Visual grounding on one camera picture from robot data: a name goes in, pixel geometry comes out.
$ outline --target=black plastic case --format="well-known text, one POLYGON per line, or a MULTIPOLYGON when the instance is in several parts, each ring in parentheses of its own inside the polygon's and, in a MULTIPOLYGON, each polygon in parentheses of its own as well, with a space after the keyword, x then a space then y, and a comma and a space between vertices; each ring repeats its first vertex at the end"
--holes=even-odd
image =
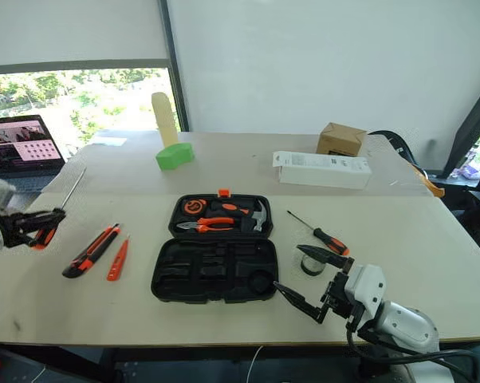
POLYGON ((176 203, 169 223, 174 236, 160 249, 151 280, 151 292, 164 302, 206 303, 224 299, 226 303, 266 300, 273 296, 277 281, 275 246, 267 238, 272 231, 270 205, 261 195, 214 194, 185 195, 176 203), (186 215, 185 204, 193 199, 207 202, 201 215, 186 215), (248 209, 248 215, 217 208, 232 203, 248 209), (266 209, 266 221, 260 232, 253 231, 252 211, 266 209), (199 218, 234 215, 234 228, 198 233, 184 230, 179 223, 199 218))

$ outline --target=cardboard box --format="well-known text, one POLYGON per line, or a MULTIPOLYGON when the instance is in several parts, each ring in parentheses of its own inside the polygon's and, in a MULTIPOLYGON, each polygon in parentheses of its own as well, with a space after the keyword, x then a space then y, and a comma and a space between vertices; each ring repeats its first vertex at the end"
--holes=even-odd
POLYGON ((365 137, 364 130, 331 122, 320 134, 317 153, 356 157, 365 137))
POLYGON ((372 174, 363 157, 275 152, 272 165, 279 167, 279 182, 283 184, 364 189, 372 174))

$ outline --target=tool kit case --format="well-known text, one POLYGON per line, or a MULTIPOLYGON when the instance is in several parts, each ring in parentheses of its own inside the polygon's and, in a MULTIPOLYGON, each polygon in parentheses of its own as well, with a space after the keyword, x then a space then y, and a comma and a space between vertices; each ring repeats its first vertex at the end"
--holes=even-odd
POLYGON ((160 249, 151 292, 164 302, 266 300, 277 281, 268 240, 270 205, 261 195, 185 195, 169 223, 173 239, 160 249))

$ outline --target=black cable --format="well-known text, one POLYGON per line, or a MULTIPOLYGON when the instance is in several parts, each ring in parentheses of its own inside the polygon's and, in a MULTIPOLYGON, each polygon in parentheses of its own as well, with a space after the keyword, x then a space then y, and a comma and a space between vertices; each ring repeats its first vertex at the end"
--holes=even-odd
MULTIPOLYGON (((369 342, 372 342, 374 344, 377 344, 377 345, 382 345, 383 347, 386 347, 388 349, 393 349, 394 351, 399 351, 401 353, 408 353, 410 355, 419 354, 417 351, 414 351, 413 349, 404 349, 403 347, 399 347, 398 345, 394 345, 394 344, 391 344, 389 342, 385 342, 385 341, 383 341, 379 338, 377 338, 375 342, 373 342, 371 339, 370 340, 366 339, 366 340, 369 341, 369 342)), ((472 367, 473 367, 472 375, 469 375, 468 373, 466 373, 465 371, 460 369, 458 366, 453 365, 452 363, 449 363, 447 361, 443 361, 441 359, 438 359, 437 361, 433 361, 433 362, 437 363, 438 365, 442 365, 442 366, 450 369, 451 371, 455 371, 458 375, 460 375, 461 377, 463 377, 466 381, 468 381, 470 383, 476 383, 478 381, 479 374, 474 367, 474 363, 472 365, 472 367)))
POLYGON ((416 362, 421 362, 421 361, 433 361, 434 363, 437 363, 439 365, 443 365, 444 367, 447 367, 448 369, 451 369, 467 379, 471 383, 476 383, 478 381, 478 371, 479 371, 479 363, 478 363, 478 358, 477 356, 467 350, 448 350, 448 351, 439 351, 437 353, 416 353, 415 351, 412 350, 406 350, 402 347, 394 347, 393 345, 390 345, 393 349, 398 348, 397 350, 404 350, 401 352, 404 353, 409 353, 413 354, 410 357, 373 357, 372 355, 368 355, 361 351, 357 345, 353 342, 352 338, 352 331, 347 330, 346 331, 346 338, 348 340, 348 345, 353 349, 355 353, 357 353, 359 356, 363 357, 364 359, 367 359, 369 361, 378 363, 378 364, 385 364, 385 365, 405 365, 407 363, 416 363, 416 362), (451 363, 448 363, 446 361, 442 361, 442 358, 445 357, 470 357, 473 360, 474 364, 474 376, 469 377, 464 371, 462 371, 460 368, 458 368, 455 365, 452 365, 451 363))

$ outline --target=laptop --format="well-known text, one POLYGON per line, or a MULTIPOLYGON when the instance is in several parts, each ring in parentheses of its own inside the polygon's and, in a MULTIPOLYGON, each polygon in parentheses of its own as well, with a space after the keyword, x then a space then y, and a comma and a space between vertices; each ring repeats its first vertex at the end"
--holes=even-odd
POLYGON ((65 165, 41 116, 0 118, 0 179, 20 193, 41 192, 65 165))

